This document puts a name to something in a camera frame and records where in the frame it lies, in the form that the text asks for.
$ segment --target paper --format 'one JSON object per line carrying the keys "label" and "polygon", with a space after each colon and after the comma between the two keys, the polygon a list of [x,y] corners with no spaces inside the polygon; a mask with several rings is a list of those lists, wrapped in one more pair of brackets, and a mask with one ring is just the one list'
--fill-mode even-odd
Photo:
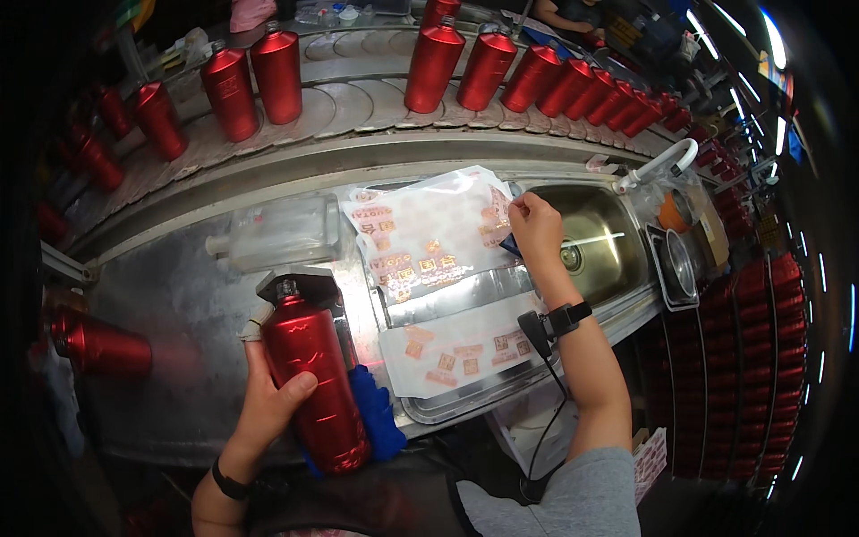
{"label": "paper", "polygon": [[516,320],[531,310],[546,311],[533,291],[382,332],[394,394],[427,399],[529,360],[543,363]]}
{"label": "paper", "polygon": [[635,468],[636,505],[642,501],[666,465],[665,427],[660,427],[632,454],[632,466]]}
{"label": "paper", "polygon": [[521,263],[498,244],[510,234],[509,186],[471,166],[383,192],[356,189],[340,206],[388,303]]}

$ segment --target sink drain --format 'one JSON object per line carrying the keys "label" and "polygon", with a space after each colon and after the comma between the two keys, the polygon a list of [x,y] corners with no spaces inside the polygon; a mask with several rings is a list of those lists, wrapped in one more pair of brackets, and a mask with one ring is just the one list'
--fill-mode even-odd
{"label": "sink drain", "polygon": [[[564,242],[573,241],[575,239],[572,237],[564,237]],[[561,262],[564,263],[567,272],[573,276],[581,274],[585,268],[585,259],[582,257],[582,250],[576,245],[561,246]]]}

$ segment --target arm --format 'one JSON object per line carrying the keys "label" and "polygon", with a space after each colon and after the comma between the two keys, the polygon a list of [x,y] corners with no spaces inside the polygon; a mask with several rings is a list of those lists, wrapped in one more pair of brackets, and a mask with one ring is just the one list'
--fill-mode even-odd
{"label": "arm", "polygon": [[551,0],[537,0],[534,3],[533,9],[534,18],[538,21],[545,22],[549,26],[560,28],[562,30],[570,30],[580,34],[586,34],[594,29],[587,22],[568,21],[557,14],[557,5]]}
{"label": "arm", "polygon": [[[545,305],[555,309],[584,299],[558,256],[561,215],[542,198],[525,192],[509,208],[516,244]],[[567,461],[596,448],[632,449],[632,410],[623,373],[600,324],[591,315],[558,341],[561,364],[579,424]]]}
{"label": "arm", "polygon": [[[283,433],[295,410],[316,389],[313,373],[289,379],[279,390],[271,380],[265,349],[260,341],[245,343],[247,389],[235,432],[218,460],[221,475],[243,485],[253,482],[259,461],[274,439]],[[205,475],[191,503],[191,519],[197,537],[234,537],[245,534],[242,523],[248,501],[238,502],[221,492],[212,477]]]}

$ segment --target pink bag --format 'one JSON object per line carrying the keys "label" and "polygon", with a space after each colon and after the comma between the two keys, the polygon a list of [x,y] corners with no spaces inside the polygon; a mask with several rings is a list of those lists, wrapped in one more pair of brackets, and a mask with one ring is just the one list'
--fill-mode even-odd
{"label": "pink bag", "polygon": [[233,0],[233,14],[229,17],[229,32],[236,34],[253,30],[277,13],[274,0]]}

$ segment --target worker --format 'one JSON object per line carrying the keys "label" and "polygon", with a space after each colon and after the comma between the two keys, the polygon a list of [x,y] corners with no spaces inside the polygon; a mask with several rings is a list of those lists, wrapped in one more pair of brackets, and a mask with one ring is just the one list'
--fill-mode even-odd
{"label": "worker", "polygon": [[606,39],[602,27],[602,9],[597,5],[600,0],[536,0],[533,17],[559,30],[562,37],[576,37],[575,34],[593,34],[600,40]]}
{"label": "worker", "polygon": [[[513,201],[509,214],[516,243],[545,305],[553,310],[584,302],[558,256],[564,238],[558,212],[536,194],[526,192]],[[293,507],[288,516],[278,518],[276,514],[265,522],[245,522],[249,502],[236,494],[235,486],[241,489],[252,484],[263,453],[317,385],[312,373],[303,372],[276,389],[263,344],[246,342],[244,407],[235,433],[213,465],[219,472],[218,481],[209,471],[194,492],[195,535],[244,535],[250,528],[251,535],[268,536],[308,527],[397,536],[639,535],[630,397],[612,347],[592,315],[562,335],[557,345],[579,422],[566,463],[549,479],[540,503],[525,507],[512,499],[492,497],[471,481],[446,479],[437,467],[415,472],[409,479],[401,477],[407,470],[396,466],[404,466],[400,461],[410,456],[401,453],[388,463],[373,462],[346,476],[309,482],[322,492],[294,491],[294,500],[303,504],[323,498],[313,508]],[[362,478],[384,464],[393,466],[387,473]],[[230,487],[218,484],[225,479],[231,480]],[[341,488],[361,482],[363,489],[350,488],[341,491],[341,497],[325,500],[326,494],[336,495]],[[279,509],[287,510],[286,506],[289,504]],[[334,515],[326,518],[323,512]]]}

